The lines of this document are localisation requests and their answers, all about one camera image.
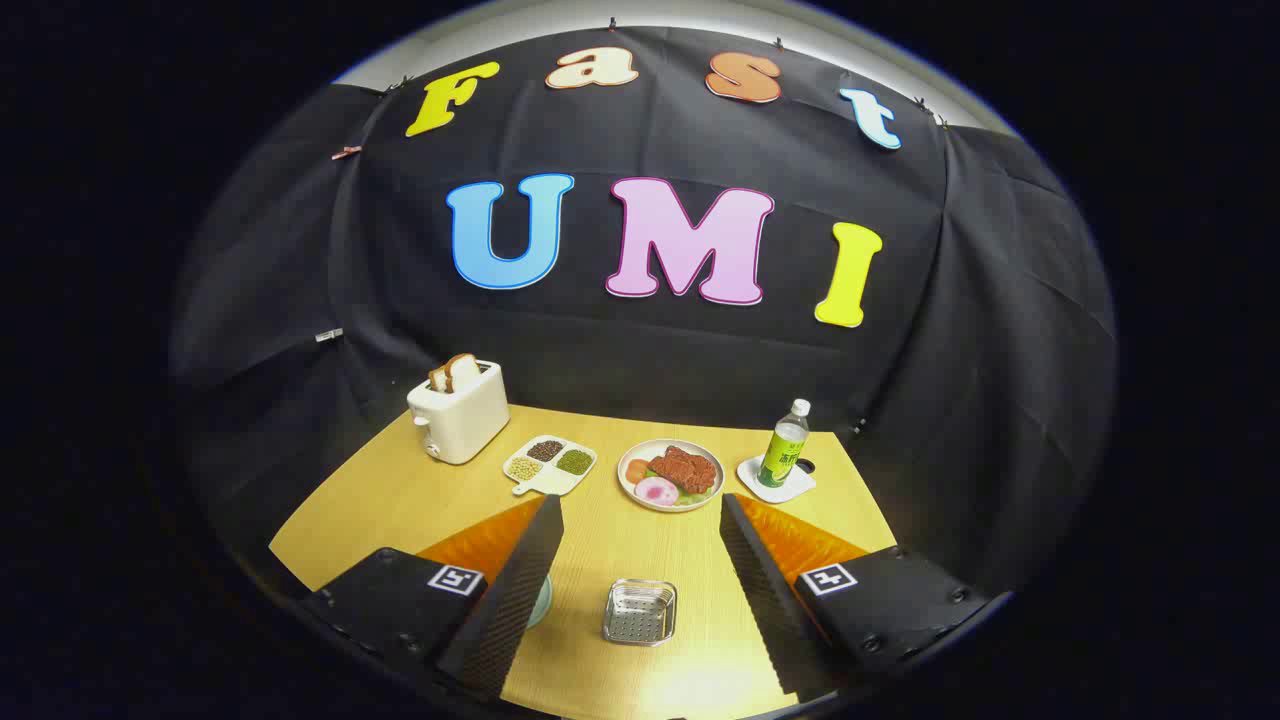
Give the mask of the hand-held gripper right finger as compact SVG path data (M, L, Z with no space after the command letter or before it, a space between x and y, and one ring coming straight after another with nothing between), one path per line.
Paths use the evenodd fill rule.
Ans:
M916 551L867 551L762 501L721 501L719 534L769 661L800 701L895 683L993 612Z

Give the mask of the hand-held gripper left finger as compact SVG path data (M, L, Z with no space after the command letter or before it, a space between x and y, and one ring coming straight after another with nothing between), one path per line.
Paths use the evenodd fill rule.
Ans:
M561 498L534 498L419 553L375 550L301 603L411 684L493 701L563 530Z

